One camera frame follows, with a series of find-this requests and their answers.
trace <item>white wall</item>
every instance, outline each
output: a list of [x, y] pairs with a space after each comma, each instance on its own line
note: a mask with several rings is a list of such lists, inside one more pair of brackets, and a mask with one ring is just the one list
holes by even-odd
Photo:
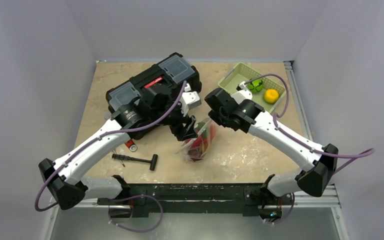
[[66, 0], [99, 60], [284, 61], [327, 0]]
[[94, 69], [63, 0], [0, 0], [0, 239], [38, 239], [38, 163], [73, 147]]
[[317, 141], [377, 149], [335, 182], [351, 239], [384, 239], [384, 0], [329, 0], [294, 72]]

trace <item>gray floor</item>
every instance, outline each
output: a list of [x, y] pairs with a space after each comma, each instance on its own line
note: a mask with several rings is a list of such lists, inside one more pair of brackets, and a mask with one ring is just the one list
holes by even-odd
[[[165, 213], [161, 225], [152, 232], [133, 233], [108, 224], [106, 208], [72, 208], [60, 211], [53, 240], [338, 240], [330, 208], [296, 208], [275, 227], [263, 225], [259, 217], [240, 214]], [[124, 225], [145, 229], [157, 222], [149, 218], [125, 219]]]

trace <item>table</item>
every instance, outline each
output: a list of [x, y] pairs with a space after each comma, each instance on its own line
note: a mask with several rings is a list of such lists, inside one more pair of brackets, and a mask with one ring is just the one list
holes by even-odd
[[[106, 63], [96, 66], [93, 82], [87, 98], [75, 145], [85, 141], [106, 121], [109, 113], [105, 93], [149, 68], [153, 63]], [[218, 87], [218, 81], [233, 68], [235, 63], [193, 62], [199, 71], [202, 91], [199, 94], [202, 105], [192, 109], [189, 115], [196, 116], [197, 122], [208, 117], [210, 108], [204, 97]], [[284, 64], [247, 63], [262, 74], [274, 73], [287, 80]], [[291, 88], [288, 110], [280, 122], [303, 134]], [[285, 106], [284, 98], [275, 112], [281, 112]], [[198, 162], [185, 160], [176, 151], [181, 146], [171, 134], [168, 126], [160, 126], [140, 140], [138, 147], [131, 152], [124, 144], [116, 150], [120, 154], [136, 158], [151, 159], [158, 154], [155, 171], [149, 170], [149, 164], [125, 161], [123, 167], [118, 160], [105, 156], [87, 173], [88, 177], [109, 177], [121, 175], [128, 183], [262, 183], [271, 174], [283, 174], [295, 170], [298, 166], [285, 154], [250, 134], [216, 125], [216, 137], [205, 158]]]

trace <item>clear plastic bag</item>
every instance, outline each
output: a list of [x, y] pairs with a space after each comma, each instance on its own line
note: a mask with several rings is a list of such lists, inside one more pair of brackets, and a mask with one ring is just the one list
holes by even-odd
[[210, 118], [206, 118], [196, 123], [194, 130], [198, 137], [184, 141], [177, 153], [189, 161], [202, 160], [216, 136], [216, 127], [212, 122]]

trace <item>plastic basket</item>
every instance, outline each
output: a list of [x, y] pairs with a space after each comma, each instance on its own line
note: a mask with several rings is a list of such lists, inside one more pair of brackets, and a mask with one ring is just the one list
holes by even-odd
[[[224, 89], [229, 94], [237, 92], [236, 87], [243, 81], [251, 80], [252, 78], [262, 75], [252, 67], [246, 65], [243, 62], [236, 64], [233, 69], [226, 74], [220, 81], [218, 81], [218, 86]], [[272, 113], [276, 106], [281, 102], [281, 100], [286, 95], [285, 87], [279, 83], [267, 78], [262, 78], [263, 89], [258, 93], [252, 94], [252, 100], [262, 106], [266, 111]], [[267, 89], [275, 89], [280, 97], [274, 104], [269, 104], [264, 101], [263, 95]]]

